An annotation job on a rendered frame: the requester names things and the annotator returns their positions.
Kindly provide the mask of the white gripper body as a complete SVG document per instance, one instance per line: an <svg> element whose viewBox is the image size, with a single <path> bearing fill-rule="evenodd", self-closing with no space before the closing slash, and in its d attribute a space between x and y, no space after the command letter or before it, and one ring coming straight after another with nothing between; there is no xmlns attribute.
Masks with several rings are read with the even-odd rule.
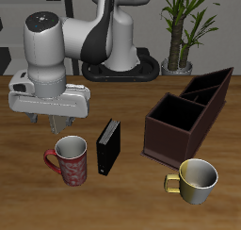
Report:
<svg viewBox="0 0 241 230"><path fill-rule="evenodd" d="M9 107L13 111L86 118L89 112L90 90L84 85L67 84L57 98L38 98L32 93L11 91Z"/></svg>

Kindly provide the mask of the red patterned mug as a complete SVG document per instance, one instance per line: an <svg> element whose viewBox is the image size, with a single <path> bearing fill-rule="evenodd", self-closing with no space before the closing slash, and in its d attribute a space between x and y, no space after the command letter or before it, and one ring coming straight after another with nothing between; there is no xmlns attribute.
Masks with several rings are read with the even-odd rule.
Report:
<svg viewBox="0 0 241 230"><path fill-rule="evenodd" d="M68 186L81 186L87 179L87 143L81 137L60 139L54 149L44 153L43 159L50 169L62 175Z"/></svg>

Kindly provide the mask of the dark brown desk caddy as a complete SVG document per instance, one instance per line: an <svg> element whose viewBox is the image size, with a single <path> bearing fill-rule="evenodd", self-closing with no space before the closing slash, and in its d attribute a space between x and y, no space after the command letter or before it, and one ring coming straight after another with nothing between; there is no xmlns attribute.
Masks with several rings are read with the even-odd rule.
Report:
<svg viewBox="0 0 241 230"><path fill-rule="evenodd" d="M166 93L145 118L141 154L173 170L194 157L225 105L232 73L196 76L180 95Z"/></svg>

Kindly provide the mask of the yellow and white mug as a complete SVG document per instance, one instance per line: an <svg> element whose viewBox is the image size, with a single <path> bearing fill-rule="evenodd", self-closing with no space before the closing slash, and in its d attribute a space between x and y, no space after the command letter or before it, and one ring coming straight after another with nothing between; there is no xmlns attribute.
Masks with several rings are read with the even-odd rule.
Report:
<svg viewBox="0 0 241 230"><path fill-rule="evenodd" d="M217 170L213 165L191 158L181 164L178 174L166 175L164 189L168 193L179 193L192 205L200 205L207 199L217 180Z"/></svg>

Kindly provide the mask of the black book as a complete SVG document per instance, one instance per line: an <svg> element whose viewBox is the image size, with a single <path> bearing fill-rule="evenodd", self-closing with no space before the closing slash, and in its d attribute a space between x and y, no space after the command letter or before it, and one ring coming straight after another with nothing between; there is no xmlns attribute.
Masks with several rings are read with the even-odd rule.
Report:
<svg viewBox="0 0 241 230"><path fill-rule="evenodd" d="M108 175L121 151L121 123L110 120L96 141L98 173Z"/></svg>

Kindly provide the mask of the pot plant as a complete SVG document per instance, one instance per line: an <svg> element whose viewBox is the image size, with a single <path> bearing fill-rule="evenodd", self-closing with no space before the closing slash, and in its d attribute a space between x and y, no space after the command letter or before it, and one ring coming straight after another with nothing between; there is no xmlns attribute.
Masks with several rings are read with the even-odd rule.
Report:
<svg viewBox="0 0 241 230"><path fill-rule="evenodd" d="M206 8L197 14L193 11L206 0L165 0L166 11L169 18L165 17L168 24L167 31L170 33L169 57L161 63L162 75L191 75L192 63L189 62L188 55L192 46L200 46L200 38L205 34L217 31L217 27L212 27L216 15L207 19L203 25L201 21L206 12Z"/></svg>

